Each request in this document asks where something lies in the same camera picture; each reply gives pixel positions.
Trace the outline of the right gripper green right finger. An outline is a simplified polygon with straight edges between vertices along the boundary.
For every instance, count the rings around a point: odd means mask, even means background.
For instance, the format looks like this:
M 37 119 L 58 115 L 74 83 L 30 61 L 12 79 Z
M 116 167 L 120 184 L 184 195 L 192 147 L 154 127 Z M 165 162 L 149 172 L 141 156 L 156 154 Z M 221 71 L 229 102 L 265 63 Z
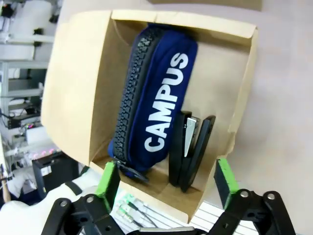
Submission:
M 209 235 L 232 235 L 241 221 L 251 221 L 260 235 L 292 235 L 293 224 L 281 195 L 267 191 L 262 196 L 240 189 L 226 159 L 217 159 L 214 180 L 224 212 Z

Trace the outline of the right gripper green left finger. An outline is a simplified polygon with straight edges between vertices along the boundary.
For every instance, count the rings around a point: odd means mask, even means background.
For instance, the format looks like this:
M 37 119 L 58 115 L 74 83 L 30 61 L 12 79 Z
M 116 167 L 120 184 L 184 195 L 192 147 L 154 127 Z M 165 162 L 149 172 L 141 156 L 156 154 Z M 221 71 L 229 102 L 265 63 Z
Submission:
M 77 201 L 57 199 L 47 217 L 43 235 L 120 235 L 121 228 L 110 215 L 120 176 L 115 163 L 105 165 L 96 193 L 87 194 Z

